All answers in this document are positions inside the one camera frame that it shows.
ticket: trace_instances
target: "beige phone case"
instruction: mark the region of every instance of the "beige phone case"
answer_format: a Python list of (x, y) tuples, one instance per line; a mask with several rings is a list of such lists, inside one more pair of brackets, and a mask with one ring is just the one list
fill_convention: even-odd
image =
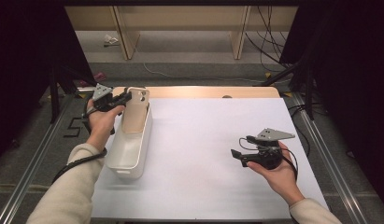
[(132, 93), (132, 99), (126, 103), (121, 121), (124, 133), (141, 133), (149, 107), (149, 90), (130, 87), (127, 92)]

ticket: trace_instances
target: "cream sweater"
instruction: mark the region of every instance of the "cream sweater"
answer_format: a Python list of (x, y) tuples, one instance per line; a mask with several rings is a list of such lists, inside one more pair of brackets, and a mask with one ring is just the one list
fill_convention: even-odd
[[(76, 146), (68, 163), (98, 154), (89, 145)], [(50, 187), (27, 223), (90, 223), (94, 184), (102, 170), (103, 159), (88, 161), (70, 169)], [(303, 223), (340, 223), (327, 209), (312, 199), (304, 199), (290, 207), (293, 218)]]

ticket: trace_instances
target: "person's left hand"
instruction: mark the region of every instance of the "person's left hand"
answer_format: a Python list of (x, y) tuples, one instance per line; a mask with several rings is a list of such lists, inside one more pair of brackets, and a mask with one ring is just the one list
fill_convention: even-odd
[[(93, 101), (90, 100), (87, 104), (87, 108), (92, 106)], [(96, 147), (96, 149), (100, 151), (104, 150), (107, 139), (110, 136), (110, 131), (113, 129), (115, 118), (124, 110), (124, 108), (124, 105), (118, 105), (107, 112), (93, 112), (89, 116), (89, 123), (92, 132), (87, 140), (87, 143)]]

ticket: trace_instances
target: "person's right arm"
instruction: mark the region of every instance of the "person's right arm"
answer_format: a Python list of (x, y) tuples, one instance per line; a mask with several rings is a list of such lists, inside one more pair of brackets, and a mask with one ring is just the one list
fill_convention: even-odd
[[(279, 146), (287, 149), (285, 145), (279, 142)], [(290, 152), (282, 150), (283, 155), (291, 161)], [(294, 172), (291, 166), (282, 161), (274, 170), (267, 170), (260, 164), (250, 161), (247, 166), (262, 175), (270, 185), (270, 188), (279, 194), (290, 207), (291, 216), (300, 224), (315, 223), (341, 223), (326, 208), (312, 199), (307, 199), (296, 185)]]

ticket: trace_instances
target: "table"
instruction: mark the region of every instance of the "table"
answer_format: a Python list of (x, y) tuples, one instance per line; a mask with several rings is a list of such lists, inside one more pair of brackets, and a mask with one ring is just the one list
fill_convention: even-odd
[[(136, 221), (290, 218), (288, 205), (263, 177), (243, 168), (230, 152), (231, 148), (240, 149), (239, 137), (257, 134), (266, 127), (296, 133), (276, 89), (148, 89), (153, 126), (144, 174), (137, 180), (121, 180), (104, 166), (92, 197), (92, 218)], [(233, 99), (218, 98), (223, 95), (231, 95)], [(109, 150), (112, 140), (107, 144)], [(298, 160), (301, 191), (326, 206), (299, 138), (283, 142)]]

